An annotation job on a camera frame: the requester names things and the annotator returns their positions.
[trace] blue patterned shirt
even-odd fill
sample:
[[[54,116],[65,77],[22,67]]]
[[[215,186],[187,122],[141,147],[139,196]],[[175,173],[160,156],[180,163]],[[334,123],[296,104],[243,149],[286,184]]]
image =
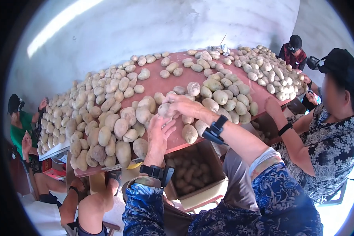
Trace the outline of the blue patterned shirt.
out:
[[[284,163],[274,164],[252,181],[261,215],[223,200],[214,209],[192,215],[188,235],[322,235],[313,201],[290,176]],[[124,235],[165,235],[163,190],[134,183],[122,219]]]

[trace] concrete wall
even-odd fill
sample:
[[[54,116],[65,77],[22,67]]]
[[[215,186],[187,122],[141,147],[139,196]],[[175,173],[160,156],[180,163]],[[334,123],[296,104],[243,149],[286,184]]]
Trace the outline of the concrete wall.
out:
[[[6,90],[25,111],[66,91],[89,71],[131,55],[185,51],[223,43],[278,51],[293,32],[299,0],[63,0],[48,1],[19,42]]]
[[[293,34],[302,38],[308,57],[321,59],[333,48],[347,49],[354,56],[354,41],[340,16],[326,0],[301,0]],[[324,74],[303,70],[313,82],[321,86]]]

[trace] baseball cap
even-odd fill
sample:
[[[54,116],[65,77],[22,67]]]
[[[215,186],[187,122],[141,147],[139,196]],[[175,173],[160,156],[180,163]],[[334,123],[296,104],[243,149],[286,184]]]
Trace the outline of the baseball cap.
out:
[[[290,37],[290,46],[295,49],[302,48],[303,42],[299,35],[293,34]]]
[[[319,66],[319,71],[333,73],[346,90],[354,92],[354,57],[346,49],[334,48],[322,60],[324,64]]]
[[[16,94],[12,94],[8,102],[8,113],[12,115],[12,113],[19,111],[20,105],[19,97]]]

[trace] red table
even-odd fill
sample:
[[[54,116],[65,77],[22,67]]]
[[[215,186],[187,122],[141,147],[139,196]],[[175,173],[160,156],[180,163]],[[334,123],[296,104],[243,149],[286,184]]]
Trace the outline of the red table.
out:
[[[171,53],[169,55],[169,58],[171,60],[171,63],[177,62],[179,66],[183,68],[183,73],[180,77],[176,77],[173,75],[173,73],[171,73],[171,75],[168,78],[161,78],[160,71],[165,69],[165,67],[161,66],[162,59],[156,60],[154,63],[151,64],[146,64],[142,67],[139,67],[138,64],[135,63],[135,65],[137,66],[135,69],[136,73],[139,74],[143,68],[147,68],[150,70],[151,76],[146,80],[137,81],[137,84],[141,84],[144,86],[145,91],[142,94],[135,94],[133,97],[124,99],[121,102],[122,108],[131,106],[131,103],[133,101],[136,100],[140,101],[146,95],[154,97],[154,94],[156,92],[162,92],[164,95],[166,95],[167,92],[173,91],[173,88],[175,86],[182,86],[186,88],[189,82],[196,81],[199,84],[202,84],[203,81],[207,79],[207,77],[203,74],[203,71],[195,72],[191,68],[185,68],[183,66],[182,60],[185,58],[192,58],[193,62],[196,64],[197,59],[194,58],[194,56],[189,56],[188,54],[186,54],[186,52],[180,52],[180,53]],[[255,101],[258,104],[258,114],[256,116],[252,116],[252,120],[256,119],[259,116],[262,116],[265,113],[264,104],[266,98],[273,97],[276,101],[278,101],[278,103],[281,106],[290,101],[290,100],[279,101],[274,95],[270,94],[267,91],[266,87],[259,85],[256,81],[250,80],[247,77],[247,74],[245,73],[242,67],[241,68],[235,67],[234,63],[232,63],[229,66],[224,64],[223,63],[224,58],[225,57],[221,55],[219,60],[213,59],[213,61],[222,64],[226,69],[230,69],[232,73],[236,74],[244,82],[244,84],[248,85],[250,87],[250,95],[252,96],[253,101]],[[175,125],[177,127],[177,130],[174,131],[168,139],[168,147],[166,150],[166,154],[190,146],[190,144],[186,143],[186,141],[183,139],[181,134],[182,128],[184,127],[181,117],[179,117],[176,120]],[[143,135],[142,139],[147,140],[147,132]],[[203,138],[198,137],[195,143],[198,143],[202,140]],[[76,169],[75,175],[77,177],[89,176],[101,172],[102,171],[101,168],[102,168],[101,166],[97,166],[94,168],[88,167],[86,171],[81,171],[80,169]]]

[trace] black and white floral dress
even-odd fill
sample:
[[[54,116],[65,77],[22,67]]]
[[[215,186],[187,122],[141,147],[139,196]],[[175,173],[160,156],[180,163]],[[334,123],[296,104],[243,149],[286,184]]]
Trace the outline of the black and white floral dress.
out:
[[[354,116],[337,123],[324,123],[330,116],[323,104],[313,111],[310,129],[300,135],[308,152],[316,177],[308,175],[291,162],[283,142],[272,147],[281,154],[289,172],[304,192],[315,202],[323,203],[327,196],[341,188],[354,167]],[[294,123],[303,115],[287,118]]]

